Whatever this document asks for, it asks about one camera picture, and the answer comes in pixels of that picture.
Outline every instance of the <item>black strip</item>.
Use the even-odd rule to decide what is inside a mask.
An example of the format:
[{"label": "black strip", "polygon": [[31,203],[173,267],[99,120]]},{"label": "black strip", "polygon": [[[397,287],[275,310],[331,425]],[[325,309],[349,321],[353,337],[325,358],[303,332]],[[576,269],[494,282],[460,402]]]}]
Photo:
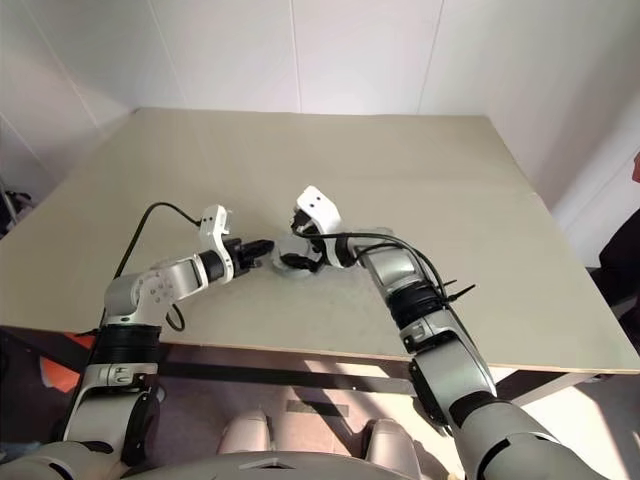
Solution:
[{"label": "black strip", "polygon": [[246,353],[246,358],[242,358],[242,362],[231,363],[231,365],[238,366],[256,366],[261,365],[293,365],[302,363],[305,360],[318,361],[326,363],[353,363],[355,365],[372,365],[380,367],[389,377],[409,379],[409,371],[407,365],[410,362],[410,358],[403,359],[381,359],[381,358],[365,358],[365,357],[353,357],[350,355],[341,355],[339,353],[326,354],[326,353],[300,353],[300,352],[284,352],[278,350],[256,350],[256,349],[244,349],[236,347],[209,347],[193,344],[160,344],[162,347],[166,345],[171,347],[171,360],[176,362],[191,362],[192,358],[198,358],[196,363],[200,364],[213,364],[217,365],[229,365],[226,361],[228,358],[234,358],[238,355],[238,352]]},{"label": "black strip", "polygon": [[444,304],[433,284],[421,280],[394,291],[387,297],[387,307],[402,330],[418,318],[442,310]]},{"label": "black strip", "polygon": [[472,412],[491,403],[507,402],[494,397],[491,393],[485,390],[478,390],[477,392],[465,395],[453,402],[449,407],[449,413],[458,428],[462,428],[464,421]]},{"label": "black strip", "polygon": [[109,445],[107,442],[92,440],[90,442],[80,442],[80,443],[85,447],[87,447],[92,452],[99,452],[99,453],[106,453],[106,454],[113,453],[113,447]]},{"label": "black strip", "polygon": [[209,283],[213,283],[224,276],[224,265],[216,252],[208,250],[206,252],[199,253],[198,256],[200,257],[200,260],[202,260],[204,269],[207,272],[207,280],[209,280]]},{"label": "black strip", "polygon": [[58,475],[60,475],[64,480],[73,480],[73,477],[69,472],[67,472],[63,467],[58,465],[57,463],[50,463],[49,468],[54,470]]},{"label": "black strip", "polygon": [[98,331],[90,363],[156,363],[160,327],[106,325]]},{"label": "black strip", "polygon": [[446,427],[448,424],[447,418],[444,416],[444,412],[442,408],[440,408],[436,396],[429,386],[429,382],[427,382],[427,379],[422,375],[422,370],[420,370],[415,359],[412,360],[409,365],[409,374],[413,379],[413,385],[416,389],[418,400],[420,400],[420,405],[422,405],[422,409],[427,414],[428,422],[438,427]]},{"label": "black strip", "polygon": [[491,463],[491,460],[496,458],[496,455],[498,455],[502,450],[507,448],[509,445],[511,445],[511,443],[509,443],[509,440],[505,438],[504,440],[501,440],[500,442],[496,443],[493,447],[489,449],[487,454],[483,457],[482,461],[480,462],[480,465],[478,466],[479,480],[485,480],[484,471],[487,469],[487,467]]},{"label": "black strip", "polygon": [[124,435],[120,458],[125,465],[134,467],[145,461],[151,447],[147,443],[147,437],[150,432],[153,434],[159,414],[160,403],[156,398],[155,389],[150,394],[145,393],[138,397],[129,415],[129,423]]},{"label": "black strip", "polygon": [[84,371],[89,350],[61,333],[3,327],[2,333],[37,354],[53,360],[74,372]]},{"label": "black strip", "polygon": [[347,237],[336,240],[336,257],[343,267],[352,267],[356,264],[356,257],[349,251],[349,239]]},{"label": "black strip", "polygon": [[364,377],[334,373],[302,372],[268,368],[202,365],[166,362],[159,366],[159,375],[167,377],[217,380],[222,382],[262,383],[328,390],[397,393],[415,396],[411,382],[401,378]]},{"label": "black strip", "polygon": [[503,400],[514,400],[536,388],[565,375],[563,372],[536,372],[518,370],[496,384],[498,397]]},{"label": "black strip", "polygon": [[310,402],[307,400],[287,400],[287,412],[292,413],[317,413],[325,417],[349,417],[349,405]]}]

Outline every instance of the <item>table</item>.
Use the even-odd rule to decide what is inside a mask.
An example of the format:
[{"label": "table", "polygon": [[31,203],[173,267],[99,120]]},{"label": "table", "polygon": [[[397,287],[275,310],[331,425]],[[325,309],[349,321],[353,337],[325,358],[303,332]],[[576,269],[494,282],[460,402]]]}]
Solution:
[{"label": "table", "polygon": [[[0,242],[2,324],[95,327],[152,202],[193,216],[220,203],[234,212],[233,236],[277,238],[308,184],[349,227],[390,227],[446,280],[476,283],[455,307],[490,365],[544,372],[537,383],[563,386],[640,372],[640,358],[482,117],[140,109]],[[192,226],[158,211],[126,271],[199,249]],[[187,329],[163,329],[165,342],[407,358],[363,270],[292,281],[263,268],[181,307]],[[518,385],[522,378],[512,376]]]}]

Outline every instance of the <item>floor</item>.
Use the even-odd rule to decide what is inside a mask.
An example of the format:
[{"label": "floor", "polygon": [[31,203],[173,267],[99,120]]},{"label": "floor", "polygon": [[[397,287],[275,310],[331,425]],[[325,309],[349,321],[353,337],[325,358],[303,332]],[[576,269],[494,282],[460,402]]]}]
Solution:
[{"label": "floor", "polygon": [[[3,342],[2,350],[10,363],[1,380],[0,441],[5,445],[47,441],[70,396],[42,385],[35,355],[11,342]],[[203,352],[177,349],[171,355],[176,361],[282,367],[265,365],[259,352]],[[286,355],[280,360],[287,361]],[[319,361],[295,368],[385,375],[376,366]],[[414,439],[425,476],[446,479],[451,472],[464,478],[452,440],[424,423],[409,397],[176,378],[163,378],[162,385],[167,396],[153,465],[210,456],[225,424],[236,414],[258,407],[271,419],[278,449],[354,456],[361,454],[361,433],[370,419],[394,418]],[[568,388],[526,410],[602,475],[640,480],[640,376],[616,376]]]}]

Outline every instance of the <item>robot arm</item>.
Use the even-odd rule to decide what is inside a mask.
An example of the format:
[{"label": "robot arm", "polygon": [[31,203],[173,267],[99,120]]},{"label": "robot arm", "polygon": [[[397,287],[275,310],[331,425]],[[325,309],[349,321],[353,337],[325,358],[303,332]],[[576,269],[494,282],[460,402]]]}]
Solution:
[{"label": "robot arm", "polygon": [[[487,365],[451,308],[459,295],[448,297],[409,245],[388,231],[342,233],[337,208],[315,187],[298,198],[292,231],[321,252],[314,271],[358,262],[367,269],[413,355],[410,374],[427,419],[451,432],[469,479],[603,478],[524,410],[496,397]],[[280,255],[289,268],[308,264]]]},{"label": "robot arm", "polygon": [[273,248],[268,240],[243,244],[228,234],[227,210],[209,207],[200,223],[203,252],[111,282],[62,441],[3,466],[6,478],[120,478],[147,458],[159,413],[161,322],[174,303],[247,273]]}]

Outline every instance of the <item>table leg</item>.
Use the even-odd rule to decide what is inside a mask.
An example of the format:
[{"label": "table leg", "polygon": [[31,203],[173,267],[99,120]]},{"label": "table leg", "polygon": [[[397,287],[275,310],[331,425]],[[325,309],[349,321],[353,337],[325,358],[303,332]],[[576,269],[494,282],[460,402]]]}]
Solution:
[{"label": "table leg", "polygon": [[496,389],[498,397],[523,406],[556,393],[564,388],[576,385],[593,373],[538,372],[518,370],[500,380]]}]

